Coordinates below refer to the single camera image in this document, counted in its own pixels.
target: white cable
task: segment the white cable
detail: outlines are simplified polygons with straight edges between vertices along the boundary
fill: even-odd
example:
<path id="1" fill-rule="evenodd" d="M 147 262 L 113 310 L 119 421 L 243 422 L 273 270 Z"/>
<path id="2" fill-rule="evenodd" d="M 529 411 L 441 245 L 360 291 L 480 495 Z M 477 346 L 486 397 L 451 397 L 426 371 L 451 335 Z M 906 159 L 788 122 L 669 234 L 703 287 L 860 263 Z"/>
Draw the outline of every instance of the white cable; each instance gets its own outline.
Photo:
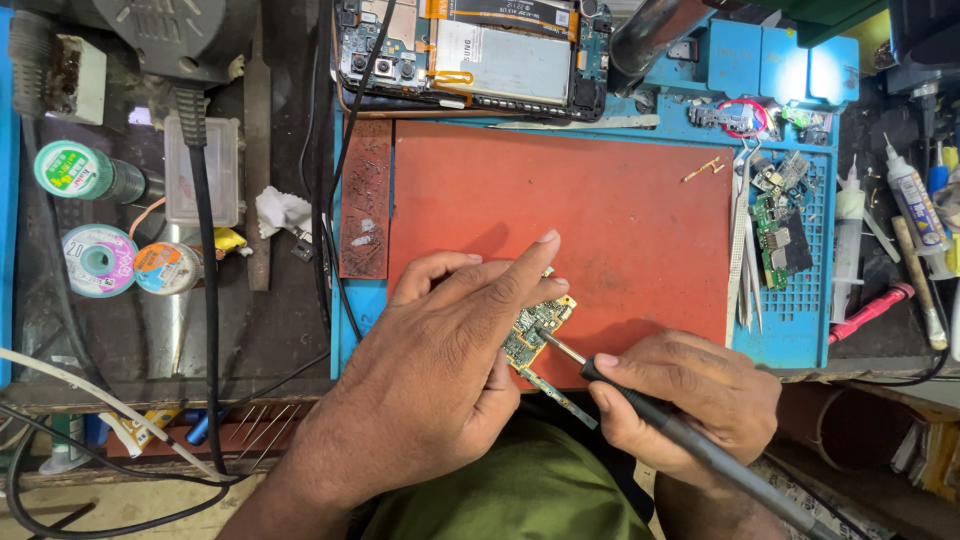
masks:
<path id="1" fill-rule="evenodd" d="M 170 447 L 173 448 L 174 451 L 177 452 L 177 454 L 182 455 L 184 459 L 186 459 L 187 461 L 189 461 L 194 467 L 197 467 L 197 468 L 200 469 L 205 475 L 211 477 L 212 479 L 216 479 L 216 480 L 219 480 L 219 481 L 230 481 L 230 480 L 233 480 L 233 479 L 236 479 L 236 478 L 237 478 L 237 477 L 232 477 L 232 476 L 229 476 L 229 475 L 221 475 L 220 473 L 218 473 L 218 472 L 215 471 L 214 469 L 210 468 L 206 463 L 203 463 L 203 462 L 200 461 L 196 456 L 194 456 L 193 454 L 191 454 L 190 452 L 188 452 L 183 446 L 180 445 L 180 443 L 178 443 L 177 441 L 171 439 L 171 438 L 163 431 L 162 428 L 158 427 L 158 426 L 157 426 L 156 424 L 154 424 L 153 422 L 147 420 L 146 418 L 143 417 L 142 414 L 140 414 L 140 413 L 136 412 L 135 410 L 131 409 L 129 406 L 127 406 L 127 404 L 125 404 L 125 403 L 121 402 L 120 400 L 114 398 L 113 396 L 109 395 L 107 392 L 105 392 L 104 390 L 100 389 L 98 386 L 94 386 L 94 385 L 91 384 L 90 382 L 87 382 L 86 380 L 81 379 L 81 378 L 77 377 L 76 375 L 73 375 L 72 373 L 63 371 L 62 369 L 60 369 L 60 368 L 58 368 L 58 367 L 54 367 L 54 366 L 52 366 L 52 365 L 50 365 L 50 364 L 48 364 L 48 363 L 41 362 L 40 360 L 37 360 L 37 359 L 35 359 L 35 358 L 31 358 L 31 357 L 26 356 L 26 355 L 22 355 L 21 353 L 16 353 L 16 352 L 11 351 L 11 350 L 9 350 L 9 349 L 4 349 L 4 348 L 0 347 L 0 357 L 6 358 L 7 360 L 9 360 L 9 361 L 11 361 L 11 362 L 15 362 L 15 363 L 18 363 L 18 364 L 21 364 L 21 365 L 25 365 L 25 366 L 27 366 L 27 367 L 29 367 L 29 368 L 36 369 L 36 370 L 39 371 L 39 372 L 42 372 L 42 373 L 45 373 L 45 374 L 47 374 L 47 375 L 56 377 L 57 379 L 64 380 L 64 381 L 66 381 L 66 382 L 68 382 L 68 383 L 70 383 L 70 384 L 73 384 L 74 386 L 77 386 L 77 387 L 80 388 L 81 390 L 83 390 L 83 391 L 91 394 L 91 395 L 94 396 L 95 398 L 98 398 L 98 399 L 102 400 L 104 403 L 106 403 L 107 405 L 112 406 L 113 408 L 115 408 L 115 409 L 118 410 L 119 412 L 122 412 L 122 413 L 125 414 L 127 417 L 131 418 L 132 420 L 136 420 L 137 422 L 139 422 L 141 426 L 145 427 L 147 430 L 149 430 L 150 432 L 152 432 L 152 433 L 153 433 L 154 435 L 156 435 L 161 441 L 163 441 L 163 442 L 165 442 L 166 444 L 170 445 Z"/>

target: fingernail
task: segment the fingernail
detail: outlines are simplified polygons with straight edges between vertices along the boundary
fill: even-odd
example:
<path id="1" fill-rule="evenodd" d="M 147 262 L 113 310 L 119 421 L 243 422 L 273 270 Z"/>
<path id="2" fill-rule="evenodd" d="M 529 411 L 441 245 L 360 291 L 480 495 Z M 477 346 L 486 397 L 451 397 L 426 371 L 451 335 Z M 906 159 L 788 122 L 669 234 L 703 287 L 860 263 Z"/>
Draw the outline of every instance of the fingernail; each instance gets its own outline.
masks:
<path id="1" fill-rule="evenodd" d="M 556 238 L 557 236 L 560 236 L 560 233 L 557 233 L 556 229 L 551 229 L 546 233 L 543 233 L 543 236 L 541 236 L 540 239 L 537 240 L 537 242 L 549 242 L 550 240 Z"/>
<path id="2" fill-rule="evenodd" d="M 598 366 L 613 367 L 620 362 L 620 358 L 617 358 L 614 355 L 605 355 L 599 353 L 593 357 L 593 363 Z"/>
<path id="3" fill-rule="evenodd" d="M 597 403 L 597 408 L 601 412 L 610 412 L 610 402 L 607 401 L 607 396 L 603 394 L 603 390 L 594 390 L 590 389 L 590 395 L 593 396 L 593 400 Z"/>

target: red wire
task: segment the red wire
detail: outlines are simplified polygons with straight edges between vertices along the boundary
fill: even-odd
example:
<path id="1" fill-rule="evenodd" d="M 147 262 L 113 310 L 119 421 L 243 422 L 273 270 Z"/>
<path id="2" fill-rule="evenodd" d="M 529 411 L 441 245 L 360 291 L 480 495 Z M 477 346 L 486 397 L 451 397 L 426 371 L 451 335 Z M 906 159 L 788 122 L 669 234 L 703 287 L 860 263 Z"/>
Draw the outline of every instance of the red wire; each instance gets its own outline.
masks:
<path id="1" fill-rule="evenodd" d="M 723 109 L 724 107 L 726 107 L 727 105 L 730 105 L 730 104 L 733 104 L 733 103 L 742 103 L 743 105 L 749 105 L 749 106 L 753 107 L 754 109 L 756 109 L 756 111 L 759 111 L 759 112 L 762 114 L 762 116 L 763 116 L 763 125 L 760 126 L 760 128 L 759 128 L 758 130 L 756 130 L 756 131 L 754 131 L 754 132 L 752 132 L 752 133 L 748 133 L 748 134 L 743 134 L 743 135 L 742 135 L 742 134 L 739 134 L 739 133 L 737 133 L 737 132 L 734 132 L 733 130 L 731 130 L 730 128 L 728 128 L 728 127 L 726 126 L 726 124 L 723 124 L 723 131 L 727 132 L 727 135 L 729 135 L 729 136 L 734 136 L 734 137 L 736 137 L 736 138 L 747 138 L 747 137 L 750 137 L 750 136 L 754 136 L 754 135 L 762 132 L 763 130 L 767 129 L 767 109 L 765 109 L 761 104 L 757 103 L 756 101 L 754 101 L 754 100 L 752 100 L 752 99 L 738 98 L 738 99 L 727 100 L 727 101 L 721 103 L 721 104 L 717 107 L 717 109 L 718 109 L 718 110 L 721 110 L 721 109 Z"/>

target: green shirt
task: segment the green shirt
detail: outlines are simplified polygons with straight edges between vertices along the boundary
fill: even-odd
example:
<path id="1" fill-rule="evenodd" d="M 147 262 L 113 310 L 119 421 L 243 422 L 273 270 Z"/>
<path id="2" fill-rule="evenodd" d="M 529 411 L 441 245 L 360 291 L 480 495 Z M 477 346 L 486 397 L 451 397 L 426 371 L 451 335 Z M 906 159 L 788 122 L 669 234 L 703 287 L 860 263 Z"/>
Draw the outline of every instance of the green shirt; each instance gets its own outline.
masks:
<path id="1" fill-rule="evenodd" d="M 569 435 L 517 418 L 486 455 L 384 496 L 364 540 L 653 540 L 610 473 Z"/>

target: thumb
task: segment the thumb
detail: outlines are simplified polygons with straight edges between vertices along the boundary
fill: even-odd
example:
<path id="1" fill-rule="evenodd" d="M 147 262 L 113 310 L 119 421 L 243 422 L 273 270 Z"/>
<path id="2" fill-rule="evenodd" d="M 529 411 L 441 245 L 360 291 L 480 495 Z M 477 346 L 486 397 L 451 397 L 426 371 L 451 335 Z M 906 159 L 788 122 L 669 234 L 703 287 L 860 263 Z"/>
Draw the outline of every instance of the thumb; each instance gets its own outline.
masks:
<path id="1" fill-rule="evenodd" d="M 694 465 L 692 455 L 641 420 L 616 388 L 594 381 L 588 389 L 600 408 L 600 429 L 612 446 L 658 471 L 670 472 Z"/>
<path id="2" fill-rule="evenodd" d="M 485 454 L 519 405 L 520 389 L 510 378 L 507 354 L 497 349 L 487 383 L 464 424 L 459 444 L 462 455 L 476 459 Z"/>

